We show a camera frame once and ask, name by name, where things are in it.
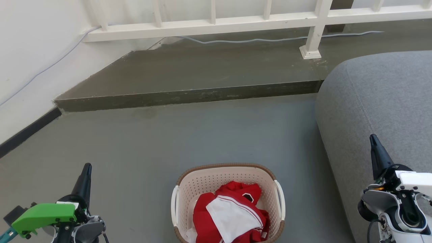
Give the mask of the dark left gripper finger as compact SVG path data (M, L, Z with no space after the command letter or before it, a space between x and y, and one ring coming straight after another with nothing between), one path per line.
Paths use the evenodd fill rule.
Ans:
M72 190L72 196L80 204L85 205L83 207L90 206L90 194L91 194L91 163L86 163L82 168L82 172L77 178L77 182Z

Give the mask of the right gripper body grey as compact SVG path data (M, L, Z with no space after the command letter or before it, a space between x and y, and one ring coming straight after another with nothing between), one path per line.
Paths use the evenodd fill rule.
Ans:
M383 212L395 212L401 205L396 188L400 185L398 172L414 171L402 164L372 164L374 183L361 193L358 203L359 214L367 221L377 219Z

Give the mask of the left gripper body dark grey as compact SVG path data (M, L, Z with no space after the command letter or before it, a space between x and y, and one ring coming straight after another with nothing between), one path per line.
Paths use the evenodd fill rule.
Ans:
M57 204L72 204L74 217L53 224L52 243L98 243L99 236L106 231L106 223L100 216L92 216L89 212L90 195L67 195Z

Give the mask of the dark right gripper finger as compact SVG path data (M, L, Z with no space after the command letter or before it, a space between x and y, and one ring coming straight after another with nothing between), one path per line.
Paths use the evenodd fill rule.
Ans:
M371 144L371 162L373 180L377 181L387 168L394 163L376 134L369 136Z

